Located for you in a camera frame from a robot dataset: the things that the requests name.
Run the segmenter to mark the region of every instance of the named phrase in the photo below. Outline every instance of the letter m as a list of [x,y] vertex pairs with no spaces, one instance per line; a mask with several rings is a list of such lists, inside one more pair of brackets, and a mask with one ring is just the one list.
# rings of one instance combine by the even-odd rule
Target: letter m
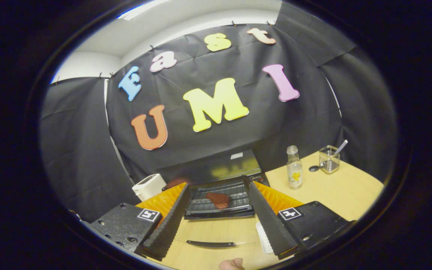
[[214,122],[220,124],[223,115],[223,106],[226,109],[224,118],[228,121],[241,118],[249,113],[249,109],[241,103],[240,97],[234,88],[235,80],[226,78],[216,82],[214,97],[210,97],[201,89],[187,92],[183,99],[189,101],[194,116],[192,129],[199,132],[211,127],[211,121],[204,116],[206,113]]

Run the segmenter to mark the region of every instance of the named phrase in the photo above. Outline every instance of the pink letter i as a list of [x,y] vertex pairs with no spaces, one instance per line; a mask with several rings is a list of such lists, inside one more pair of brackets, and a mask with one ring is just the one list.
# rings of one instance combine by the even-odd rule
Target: pink letter i
[[262,68],[262,71],[269,73],[279,90],[279,100],[286,102],[291,99],[297,99],[300,93],[291,86],[286,75],[283,73],[283,66],[279,64],[269,65]]

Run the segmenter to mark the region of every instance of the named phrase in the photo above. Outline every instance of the white ceiling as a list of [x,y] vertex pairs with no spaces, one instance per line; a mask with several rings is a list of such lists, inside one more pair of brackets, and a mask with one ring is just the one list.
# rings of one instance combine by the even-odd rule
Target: white ceiling
[[[225,12],[279,12],[280,0],[170,0],[151,8],[127,21],[115,19],[84,41],[75,51],[105,53],[123,58],[144,41],[170,26],[182,24],[196,17],[204,18]],[[254,23],[237,21],[235,23]]]

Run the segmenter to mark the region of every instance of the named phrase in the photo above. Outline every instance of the piece of meat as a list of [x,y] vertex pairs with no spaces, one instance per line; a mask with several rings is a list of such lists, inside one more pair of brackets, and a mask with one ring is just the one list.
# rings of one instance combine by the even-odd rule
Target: piece of meat
[[230,202],[228,195],[220,193],[208,192],[206,193],[206,199],[211,200],[218,209],[228,208],[228,203]]

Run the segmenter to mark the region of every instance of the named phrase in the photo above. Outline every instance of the white box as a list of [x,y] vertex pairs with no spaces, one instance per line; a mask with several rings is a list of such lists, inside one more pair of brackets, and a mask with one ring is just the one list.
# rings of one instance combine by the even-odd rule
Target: white box
[[166,186],[163,178],[159,173],[152,174],[135,184],[132,187],[132,191],[141,200],[145,201],[155,195],[161,193],[161,190]]

